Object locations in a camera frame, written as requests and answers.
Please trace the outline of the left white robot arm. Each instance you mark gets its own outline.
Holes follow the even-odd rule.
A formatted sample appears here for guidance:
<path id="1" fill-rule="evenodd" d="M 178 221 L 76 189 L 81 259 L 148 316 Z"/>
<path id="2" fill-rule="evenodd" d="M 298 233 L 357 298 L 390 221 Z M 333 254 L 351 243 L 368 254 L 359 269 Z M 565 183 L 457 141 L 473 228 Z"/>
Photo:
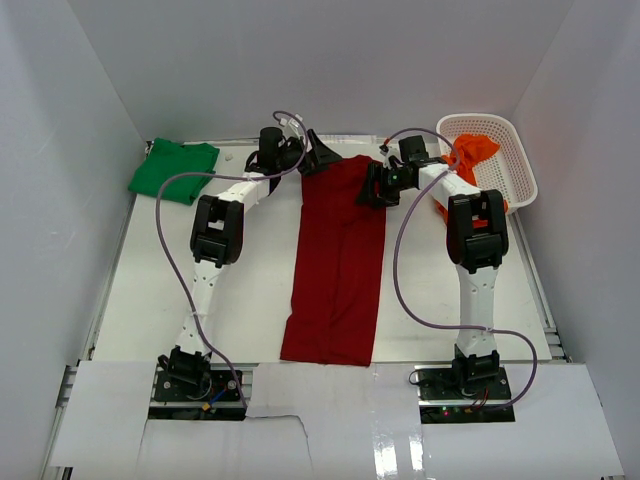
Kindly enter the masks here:
<path id="1" fill-rule="evenodd" d="M 214 392 L 210 359 L 221 353 L 206 338 L 204 326 L 216 284 L 240 257 L 245 214 L 275 191 L 285 173 L 297 170 L 309 176 L 341 160 L 311 129 L 287 138 L 282 129 L 265 127 L 257 150 L 245 162 L 243 175 L 222 193 L 198 200 L 189 241 L 194 260 L 192 285 L 178 278 L 190 312 L 175 347 L 158 358 L 168 381 L 186 398 L 204 400 Z"/>

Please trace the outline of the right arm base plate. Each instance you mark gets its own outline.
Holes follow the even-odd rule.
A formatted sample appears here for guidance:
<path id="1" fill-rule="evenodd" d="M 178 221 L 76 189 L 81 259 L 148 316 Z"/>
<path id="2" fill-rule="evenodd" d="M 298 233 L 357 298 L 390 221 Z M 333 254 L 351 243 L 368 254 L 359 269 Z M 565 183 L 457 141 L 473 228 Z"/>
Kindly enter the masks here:
<path id="1" fill-rule="evenodd" d="M 423 367 L 408 376 L 417 388 L 420 419 L 423 425 L 462 425 L 514 423 L 512 394 L 504 367 L 493 379 L 484 379 L 460 387 L 454 382 L 450 367 Z"/>

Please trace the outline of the red t-shirt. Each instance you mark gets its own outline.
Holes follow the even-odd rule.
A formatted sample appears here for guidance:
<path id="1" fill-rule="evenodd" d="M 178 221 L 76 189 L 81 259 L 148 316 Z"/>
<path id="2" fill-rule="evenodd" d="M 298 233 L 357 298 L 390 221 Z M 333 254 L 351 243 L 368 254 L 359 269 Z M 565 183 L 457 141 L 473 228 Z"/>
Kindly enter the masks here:
<path id="1" fill-rule="evenodd" d="M 373 161 L 356 156 L 302 180 L 284 361 L 369 366 L 379 311 L 386 213 L 356 198 Z"/>

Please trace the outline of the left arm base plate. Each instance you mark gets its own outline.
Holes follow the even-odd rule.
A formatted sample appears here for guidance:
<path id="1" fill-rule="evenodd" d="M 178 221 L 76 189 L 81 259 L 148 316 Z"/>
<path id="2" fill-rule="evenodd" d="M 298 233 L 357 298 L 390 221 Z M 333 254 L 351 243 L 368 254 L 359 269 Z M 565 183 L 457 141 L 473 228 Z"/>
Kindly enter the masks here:
<path id="1" fill-rule="evenodd" d="M 199 390 L 158 370 L 154 379 L 148 418 L 179 421 L 243 421 L 239 383 L 228 370 L 214 368 Z"/>

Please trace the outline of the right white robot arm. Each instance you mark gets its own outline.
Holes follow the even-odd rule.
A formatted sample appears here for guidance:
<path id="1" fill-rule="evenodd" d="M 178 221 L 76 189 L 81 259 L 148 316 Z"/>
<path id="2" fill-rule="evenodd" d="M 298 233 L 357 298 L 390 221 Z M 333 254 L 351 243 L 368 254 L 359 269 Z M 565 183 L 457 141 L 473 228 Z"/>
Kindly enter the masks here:
<path id="1" fill-rule="evenodd" d="M 497 379 L 500 356 L 494 338 L 494 289 L 509 248 L 504 199 L 481 190 L 458 169 L 465 158 L 456 144 L 446 158 L 432 157 L 421 134 L 380 147 L 384 159 L 369 164 L 357 204 L 383 209 L 398 205 L 404 190 L 431 196 L 446 211 L 446 250 L 460 292 L 458 336 L 447 376 L 450 387 L 472 399 Z"/>

